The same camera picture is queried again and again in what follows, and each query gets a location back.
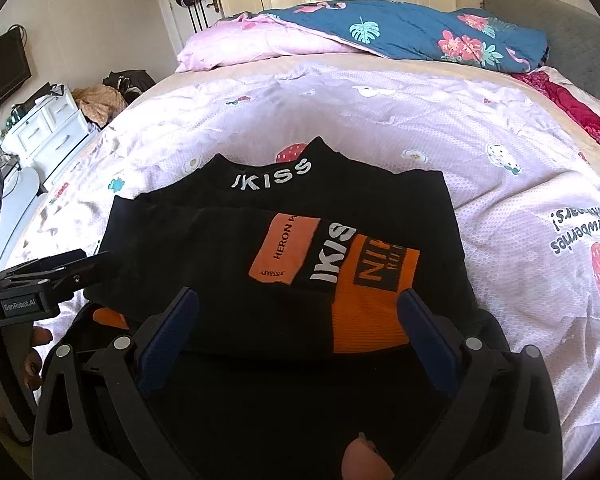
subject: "orange fabric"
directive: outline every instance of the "orange fabric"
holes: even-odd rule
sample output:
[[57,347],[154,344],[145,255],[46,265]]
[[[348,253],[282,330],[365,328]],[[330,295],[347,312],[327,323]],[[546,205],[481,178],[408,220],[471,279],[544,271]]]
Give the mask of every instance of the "orange fabric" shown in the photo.
[[114,312],[110,308],[99,308],[98,310],[95,310],[93,313],[93,320],[100,325],[129,330],[125,317],[122,314]]
[[340,267],[331,307],[335,353],[371,352],[409,342],[396,301],[413,284],[419,255],[356,235]]
[[277,214],[251,264],[249,276],[262,283],[291,285],[302,267],[319,223],[317,218]]

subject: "white bed sheet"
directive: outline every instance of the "white bed sheet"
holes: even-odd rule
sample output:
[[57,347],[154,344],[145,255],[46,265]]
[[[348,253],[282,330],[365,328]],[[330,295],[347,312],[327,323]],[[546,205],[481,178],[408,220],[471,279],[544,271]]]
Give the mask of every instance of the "white bed sheet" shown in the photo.
[[[392,171],[445,173],[478,301],[514,350],[533,343],[544,354],[567,475],[600,433],[600,292],[591,253],[600,232],[571,249],[556,240],[564,226],[581,225],[576,213],[586,224],[600,220],[600,147],[512,78],[355,54],[173,76],[88,146],[10,263],[76,247],[95,252],[115,194],[132,198],[176,182],[217,152],[269,164],[316,135]],[[43,324],[61,336],[82,304],[77,295]]]

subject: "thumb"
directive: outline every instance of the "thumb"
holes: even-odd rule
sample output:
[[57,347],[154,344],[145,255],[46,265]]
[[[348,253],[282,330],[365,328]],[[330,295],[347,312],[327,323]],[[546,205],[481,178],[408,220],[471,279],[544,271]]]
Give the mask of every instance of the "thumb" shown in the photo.
[[361,434],[347,446],[342,459],[342,480],[391,480],[394,472]]

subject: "beige mattress edge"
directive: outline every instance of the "beige mattress edge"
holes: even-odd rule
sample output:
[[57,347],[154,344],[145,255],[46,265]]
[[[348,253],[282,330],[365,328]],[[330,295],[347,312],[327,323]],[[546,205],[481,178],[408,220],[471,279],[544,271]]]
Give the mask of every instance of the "beige mattress edge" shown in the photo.
[[167,94],[185,86],[220,79],[238,79],[250,75],[273,75],[288,72],[306,61],[321,62],[344,70],[395,71],[427,73],[437,76],[491,81],[503,86],[521,89],[531,100],[547,110],[567,132],[584,154],[590,166],[600,176],[600,145],[578,126],[549,98],[509,75],[490,72],[481,68],[437,61],[392,60],[369,54],[311,54],[308,56],[285,56],[234,66],[216,68],[210,72],[187,72],[174,74],[145,92],[131,106],[147,99]]

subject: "silver screw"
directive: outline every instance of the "silver screw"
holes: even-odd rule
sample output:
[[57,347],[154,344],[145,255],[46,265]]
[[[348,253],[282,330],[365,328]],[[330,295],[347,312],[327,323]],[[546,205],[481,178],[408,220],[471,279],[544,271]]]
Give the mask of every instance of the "silver screw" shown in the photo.
[[471,350],[479,350],[482,348],[482,341],[480,341],[477,337],[470,337],[464,342]]
[[540,351],[537,346],[528,345],[525,348],[525,352],[529,357],[533,357],[534,359],[540,357]]
[[69,345],[62,345],[58,347],[58,350],[56,350],[56,355],[58,357],[65,357],[67,355],[69,355],[69,352],[71,351],[71,347]]
[[118,339],[116,339],[113,342],[113,346],[116,350],[124,350],[125,348],[129,348],[130,344],[131,344],[131,339],[128,338],[126,335],[119,337]]

